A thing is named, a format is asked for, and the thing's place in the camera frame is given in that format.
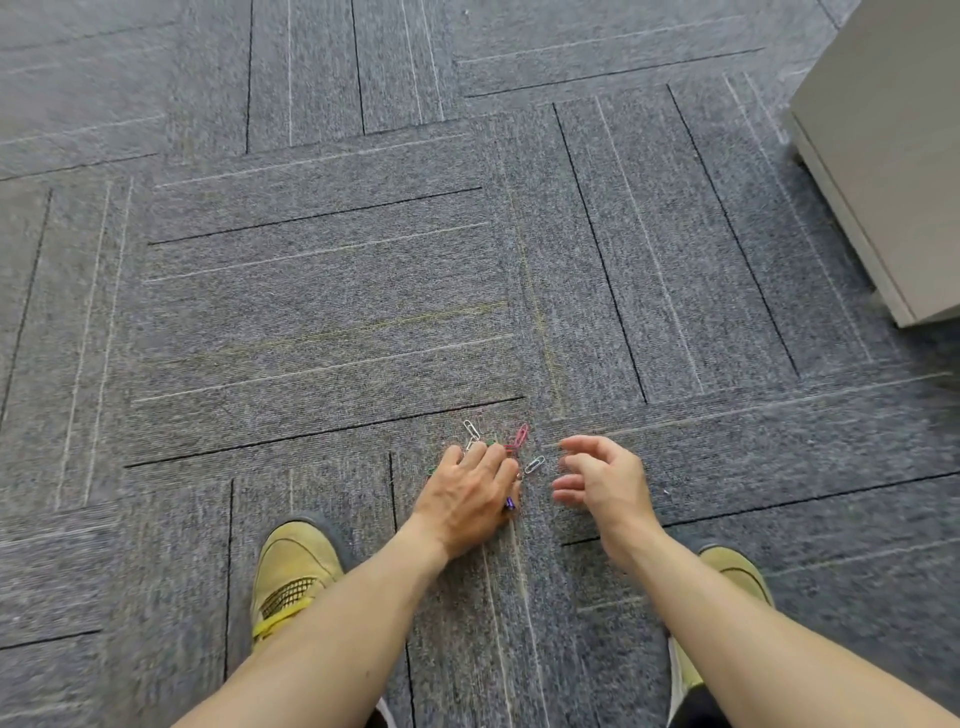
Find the finger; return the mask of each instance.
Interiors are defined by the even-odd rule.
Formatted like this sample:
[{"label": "finger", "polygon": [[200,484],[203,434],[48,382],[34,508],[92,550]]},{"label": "finger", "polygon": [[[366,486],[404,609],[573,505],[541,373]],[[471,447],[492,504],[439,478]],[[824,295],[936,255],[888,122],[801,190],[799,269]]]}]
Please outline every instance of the finger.
[{"label": "finger", "polygon": [[500,463],[502,463],[506,457],[506,448],[500,445],[500,443],[493,443],[487,448],[479,465],[477,465],[477,469],[485,470],[490,475],[496,475],[496,472],[500,470]]},{"label": "finger", "polygon": [[437,468],[449,468],[452,465],[456,465],[460,462],[460,455],[462,453],[463,451],[460,450],[459,445],[451,445],[444,450],[444,456],[440,458],[440,463],[437,465]]},{"label": "finger", "polygon": [[593,473],[602,465],[599,460],[592,455],[587,455],[585,452],[578,452],[573,455],[564,455],[564,457],[560,459],[560,463],[571,473],[578,473],[580,475]]},{"label": "finger", "polygon": [[516,518],[520,512],[520,479],[517,478],[510,485],[510,500],[514,504],[513,508],[507,507],[503,510],[504,521],[510,521]]},{"label": "finger", "polygon": [[509,494],[508,491],[519,473],[520,464],[516,462],[514,458],[508,457],[500,463],[500,467],[497,468],[496,475],[493,477],[493,483],[497,489],[503,493],[504,497]]},{"label": "finger", "polygon": [[570,452],[584,452],[605,463],[613,462],[614,457],[624,450],[609,437],[598,435],[573,435],[562,439],[560,447]]},{"label": "finger", "polygon": [[585,491],[554,491],[553,499],[567,508],[586,508],[584,498],[587,496]]},{"label": "finger", "polygon": [[487,452],[487,445],[482,442],[475,442],[470,446],[470,449],[467,450],[467,453],[464,455],[464,459],[460,461],[460,466],[471,471],[477,467],[480,461],[483,459],[484,454]]},{"label": "finger", "polygon": [[555,491],[582,491],[586,487],[584,477],[578,473],[567,473],[553,481]]}]

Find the pile of paper clips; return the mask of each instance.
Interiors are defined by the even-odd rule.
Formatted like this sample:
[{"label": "pile of paper clips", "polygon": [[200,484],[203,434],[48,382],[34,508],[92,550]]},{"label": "pile of paper clips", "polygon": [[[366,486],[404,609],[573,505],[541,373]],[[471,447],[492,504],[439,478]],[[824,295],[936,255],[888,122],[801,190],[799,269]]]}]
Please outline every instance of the pile of paper clips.
[{"label": "pile of paper clips", "polygon": [[[469,450],[474,443],[484,442],[489,447],[490,445],[493,445],[494,443],[499,442],[495,434],[488,435],[486,438],[484,438],[480,434],[480,431],[476,428],[476,426],[470,420],[464,420],[464,427],[467,429],[467,434],[469,435],[469,438],[470,438],[469,440],[467,440],[467,444],[464,445],[464,452]],[[507,450],[507,457],[513,457],[516,460],[519,460],[520,448],[527,441],[527,435],[529,433],[530,433],[530,426],[528,424],[524,423],[523,425],[520,426],[520,429],[516,431],[516,435],[514,435],[513,440],[511,440],[510,443],[505,444],[503,446]],[[529,463],[527,463],[525,467],[521,463],[520,467],[522,468],[522,471],[520,476],[523,477],[524,475],[529,475],[530,473],[535,471],[537,468],[539,468],[541,465],[543,465],[543,463],[545,462],[546,462],[546,458],[543,457],[543,455],[538,455]],[[436,470],[437,470],[436,468],[431,468],[430,470],[427,471],[427,473],[432,475],[433,472]],[[510,497],[507,498],[506,508],[507,510],[510,510],[510,511],[516,508],[514,504],[514,500]]]}]

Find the hand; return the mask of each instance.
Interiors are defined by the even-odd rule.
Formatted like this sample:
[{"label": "hand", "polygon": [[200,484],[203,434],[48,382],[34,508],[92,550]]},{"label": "hand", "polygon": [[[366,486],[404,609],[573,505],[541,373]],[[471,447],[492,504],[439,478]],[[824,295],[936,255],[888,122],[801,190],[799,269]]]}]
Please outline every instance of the hand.
[{"label": "hand", "polygon": [[569,473],[553,481],[553,499],[570,507],[586,506],[597,521],[604,550],[628,570],[630,539],[660,530],[643,462],[606,437],[574,435],[560,447],[566,450],[560,466]]},{"label": "hand", "polygon": [[487,541],[520,505],[520,466],[502,445],[474,443],[466,454],[456,445],[444,452],[426,481],[408,523],[436,539],[447,559],[455,559]]}]

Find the person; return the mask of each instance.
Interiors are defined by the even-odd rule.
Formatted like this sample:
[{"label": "person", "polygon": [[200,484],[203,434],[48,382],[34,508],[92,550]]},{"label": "person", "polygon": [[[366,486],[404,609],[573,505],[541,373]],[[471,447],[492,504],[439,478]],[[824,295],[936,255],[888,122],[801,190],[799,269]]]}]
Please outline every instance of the person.
[{"label": "person", "polygon": [[[660,527],[638,457],[604,437],[561,442],[553,497],[586,507],[603,548],[650,596],[670,632],[671,728],[733,725],[960,726],[897,678],[774,609],[731,546],[698,553]],[[517,462],[500,445],[444,453],[410,519],[353,566],[329,524],[294,517],[267,538],[253,586],[252,655],[178,728],[393,725],[381,695],[418,603],[451,559],[519,507]]]}]

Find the red paper clip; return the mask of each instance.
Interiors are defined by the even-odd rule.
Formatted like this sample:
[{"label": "red paper clip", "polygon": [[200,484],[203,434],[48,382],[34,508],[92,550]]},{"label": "red paper clip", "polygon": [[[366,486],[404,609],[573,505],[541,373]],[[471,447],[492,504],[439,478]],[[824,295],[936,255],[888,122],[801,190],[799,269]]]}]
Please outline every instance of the red paper clip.
[{"label": "red paper clip", "polygon": [[530,431],[530,426],[526,423],[520,426],[520,429],[516,431],[516,436],[514,441],[510,444],[510,447],[513,449],[519,449],[523,443],[527,441],[527,433]]}]

